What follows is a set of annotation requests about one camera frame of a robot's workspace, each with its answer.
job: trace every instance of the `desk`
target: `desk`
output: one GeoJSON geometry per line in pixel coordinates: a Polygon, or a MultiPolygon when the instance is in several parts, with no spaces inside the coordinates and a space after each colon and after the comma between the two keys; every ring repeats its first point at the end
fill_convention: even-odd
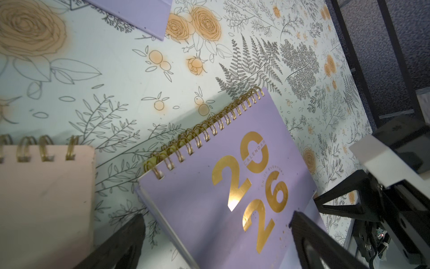
{"type": "MultiPolygon", "coordinates": [[[[253,85],[270,90],[319,194],[362,168],[348,147],[371,128],[322,0],[175,0],[163,42],[81,0],[6,2],[1,133],[92,145],[95,242],[144,214],[140,268],[187,268],[134,193],[140,164],[253,85]]],[[[343,243],[349,220],[323,220],[343,243]]]]}

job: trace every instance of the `gold number 6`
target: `gold number 6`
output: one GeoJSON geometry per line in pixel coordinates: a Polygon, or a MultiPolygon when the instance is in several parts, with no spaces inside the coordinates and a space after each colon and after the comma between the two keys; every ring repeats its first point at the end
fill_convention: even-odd
{"type": "Polygon", "coordinates": [[[278,176],[279,176],[279,172],[273,171],[270,173],[270,175],[267,177],[267,180],[266,180],[267,202],[269,203],[270,208],[276,213],[279,213],[282,210],[284,210],[288,200],[288,188],[285,182],[283,181],[280,181],[278,184],[276,184],[272,194],[272,190],[271,190],[272,182],[274,180],[277,180],[278,176]],[[284,197],[282,198],[282,201],[280,203],[278,203],[278,201],[276,200],[276,195],[278,194],[279,191],[282,191],[282,193],[284,194],[284,197]]]}

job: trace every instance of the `purple folder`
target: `purple folder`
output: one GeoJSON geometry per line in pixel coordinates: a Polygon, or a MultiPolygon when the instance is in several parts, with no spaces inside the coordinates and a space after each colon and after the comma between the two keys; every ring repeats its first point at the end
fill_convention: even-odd
{"type": "Polygon", "coordinates": [[[86,0],[96,7],[163,40],[172,0],[86,0]]]}
{"type": "Polygon", "coordinates": [[[295,247],[288,224],[316,191],[266,88],[139,179],[138,195],[191,268],[279,268],[295,247]]]}

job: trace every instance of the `notebook spiral binding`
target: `notebook spiral binding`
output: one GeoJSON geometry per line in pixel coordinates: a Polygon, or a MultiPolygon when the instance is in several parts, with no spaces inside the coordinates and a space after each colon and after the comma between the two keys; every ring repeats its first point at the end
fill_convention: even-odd
{"type": "MultiPolygon", "coordinates": [[[[73,161],[75,159],[73,149],[75,145],[78,145],[78,143],[78,136],[72,136],[70,138],[69,146],[66,152],[67,161],[73,161]]],[[[42,159],[42,161],[53,161],[53,158],[49,156],[48,151],[46,149],[47,145],[53,144],[54,143],[52,142],[52,139],[47,135],[41,136],[39,138],[39,143],[37,143],[36,139],[33,136],[25,136],[18,143],[18,148],[16,149],[16,161],[19,163],[26,163],[30,161],[29,146],[31,145],[39,145],[40,158],[42,159]]],[[[0,164],[4,161],[4,145],[13,145],[12,137],[9,134],[0,136],[0,164]]]]}
{"type": "Polygon", "coordinates": [[[258,94],[258,91],[260,91],[261,96],[264,96],[263,90],[261,90],[260,87],[254,86],[252,89],[250,89],[247,93],[241,95],[238,99],[230,103],[228,106],[226,106],[224,109],[221,110],[218,114],[210,117],[208,120],[203,121],[200,124],[197,124],[194,126],[193,129],[186,129],[184,132],[180,133],[178,135],[178,140],[171,140],[167,145],[163,145],[161,147],[160,151],[154,151],[151,153],[151,158],[146,160],[143,163],[143,170],[144,173],[146,173],[149,170],[152,170],[155,173],[155,176],[158,179],[162,179],[164,177],[163,173],[157,169],[157,164],[161,162],[165,162],[167,168],[169,170],[173,170],[175,168],[175,165],[173,164],[170,156],[175,153],[178,157],[179,162],[183,162],[185,160],[184,156],[182,156],[179,149],[183,146],[187,147],[187,152],[189,155],[194,153],[194,149],[191,146],[191,141],[194,139],[197,144],[197,148],[200,148],[202,146],[202,141],[199,138],[199,134],[203,133],[205,137],[205,141],[208,142],[210,140],[209,132],[212,132],[213,136],[216,136],[218,134],[217,128],[215,127],[215,124],[218,124],[218,127],[220,130],[224,129],[224,123],[222,121],[222,118],[225,119],[225,122],[227,125],[231,123],[230,115],[233,120],[235,120],[236,114],[234,113],[234,110],[236,109],[238,116],[242,114],[240,110],[240,106],[242,106],[243,111],[246,111],[246,104],[248,104],[248,107],[251,107],[251,103],[257,103],[257,100],[254,96],[254,94],[257,95],[257,99],[259,100],[261,97],[258,94]]]}

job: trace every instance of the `orange rose illustration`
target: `orange rose illustration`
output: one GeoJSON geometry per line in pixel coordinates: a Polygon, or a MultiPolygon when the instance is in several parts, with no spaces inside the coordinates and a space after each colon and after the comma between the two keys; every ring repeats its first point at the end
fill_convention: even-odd
{"type": "Polygon", "coordinates": [[[279,9],[278,9],[278,7],[277,7],[277,6],[274,6],[274,7],[273,7],[273,13],[275,14],[275,16],[276,16],[277,18],[280,18],[280,17],[281,17],[281,13],[279,12],[279,9]]]}
{"type": "Polygon", "coordinates": [[[331,19],[332,17],[330,16],[329,8],[327,6],[324,6],[323,9],[324,9],[324,12],[326,13],[327,18],[331,19]]]}
{"type": "Polygon", "coordinates": [[[167,21],[166,34],[177,40],[185,40],[190,36],[188,23],[182,17],[170,14],[167,21]]]}
{"type": "Polygon", "coordinates": [[[336,73],[336,64],[335,64],[333,57],[331,55],[327,56],[327,63],[330,67],[330,71],[333,73],[336,73]]]}
{"type": "Polygon", "coordinates": [[[221,37],[221,25],[213,13],[204,7],[191,11],[192,23],[196,32],[208,41],[217,41],[221,37]]]}
{"type": "Polygon", "coordinates": [[[203,62],[199,58],[193,57],[188,60],[188,68],[194,75],[200,75],[203,71],[203,62]]]}
{"type": "Polygon", "coordinates": [[[306,147],[302,154],[303,160],[306,163],[306,166],[311,174],[315,174],[316,171],[316,162],[315,162],[315,153],[312,149],[306,147]]]}
{"type": "Polygon", "coordinates": [[[351,204],[355,204],[355,193],[354,193],[354,191],[348,193],[348,198],[349,198],[351,204]]]}
{"type": "Polygon", "coordinates": [[[324,72],[326,73],[327,77],[330,77],[330,67],[328,64],[324,65],[324,72]]]}
{"type": "Polygon", "coordinates": [[[65,39],[64,22],[44,3],[0,1],[0,53],[26,60],[57,52],[65,39]]]}
{"type": "Polygon", "coordinates": [[[321,16],[323,18],[323,20],[326,20],[326,13],[324,12],[324,10],[321,10],[321,16]]]}

